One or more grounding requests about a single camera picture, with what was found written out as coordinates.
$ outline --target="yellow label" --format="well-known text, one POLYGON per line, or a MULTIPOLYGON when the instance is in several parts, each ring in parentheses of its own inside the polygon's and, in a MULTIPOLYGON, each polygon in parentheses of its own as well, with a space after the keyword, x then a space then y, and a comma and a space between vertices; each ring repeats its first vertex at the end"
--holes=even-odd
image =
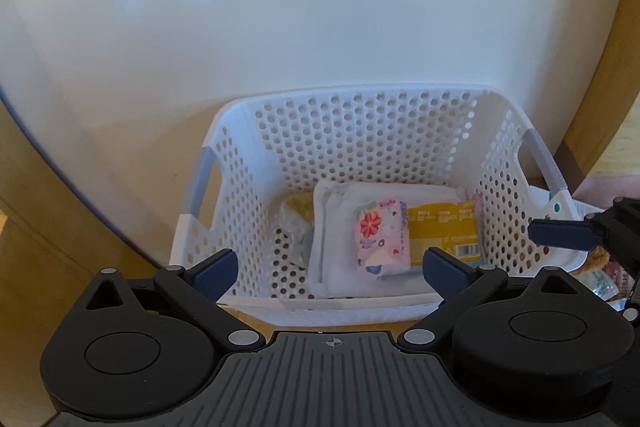
POLYGON ((411 266, 422 266, 424 251, 438 247, 460 261, 480 261, 473 201, 431 203, 407 209, 411 266))

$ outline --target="ribbed gray surface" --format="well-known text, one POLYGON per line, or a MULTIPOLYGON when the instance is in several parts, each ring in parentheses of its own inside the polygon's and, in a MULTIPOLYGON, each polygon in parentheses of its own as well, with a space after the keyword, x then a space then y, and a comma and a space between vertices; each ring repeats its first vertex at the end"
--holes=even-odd
MULTIPOLYGON (((91 424, 62 413, 49 425, 91 424)), ((551 427, 557 424, 523 422, 484 409, 458 390, 438 359, 402 353, 389 342, 386 333, 373 332, 281 333, 274 344, 258 353, 228 357, 210 386, 177 409, 116 425, 551 427)), ((615 424, 597 414, 562 425, 615 424)))

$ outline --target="perforated basket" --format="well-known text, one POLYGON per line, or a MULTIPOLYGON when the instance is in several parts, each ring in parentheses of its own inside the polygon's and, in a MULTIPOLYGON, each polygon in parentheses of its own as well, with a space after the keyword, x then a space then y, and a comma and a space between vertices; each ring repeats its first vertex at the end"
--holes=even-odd
POLYGON ((274 220, 282 197, 318 180, 442 184, 482 192, 482 242, 489 263, 510 275, 542 266, 572 270, 584 252, 538 247, 535 217, 577 219, 551 154, 524 113, 481 86, 386 84, 298 90, 238 100, 211 124, 174 237, 171 264, 193 266, 220 248, 240 263, 221 299, 264 321, 324 326, 409 320, 431 312, 435 293, 389 298, 316 299, 306 270, 287 259, 274 220), (529 196, 518 162, 528 148, 550 188, 543 208, 529 196), (197 219, 211 168, 222 183, 210 227, 197 219))

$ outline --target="pink package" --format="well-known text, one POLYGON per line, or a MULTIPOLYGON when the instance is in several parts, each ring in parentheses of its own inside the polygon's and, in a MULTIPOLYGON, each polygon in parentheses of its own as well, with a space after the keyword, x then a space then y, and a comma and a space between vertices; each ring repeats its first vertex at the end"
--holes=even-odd
POLYGON ((411 269, 406 205, 396 198, 363 204, 354 211, 358 269, 369 277, 411 269))

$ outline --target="gray basket handle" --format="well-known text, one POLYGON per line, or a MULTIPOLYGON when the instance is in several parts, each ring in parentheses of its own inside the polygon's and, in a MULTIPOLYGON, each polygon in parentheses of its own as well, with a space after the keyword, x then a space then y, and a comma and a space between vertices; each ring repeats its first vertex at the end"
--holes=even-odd
POLYGON ((566 182, 562 177, 562 172, 556 165, 553 155, 546 146, 545 141, 535 128, 527 129, 522 137, 522 144, 533 155, 533 159, 540 167, 542 177, 545 179, 546 185, 549 187, 551 196, 558 194, 560 190, 567 190, 566 182))
POLYGON ((209 185, 211 169, 217 159, 218 157, 211 147, 204 146, 200 149, 196 165, 193 168, 193 172, 191 172, 187 192, 182 200, 181 214, 191 214, 194 217, 198 217, 204 193, 207 190, 207 185, 209 185))

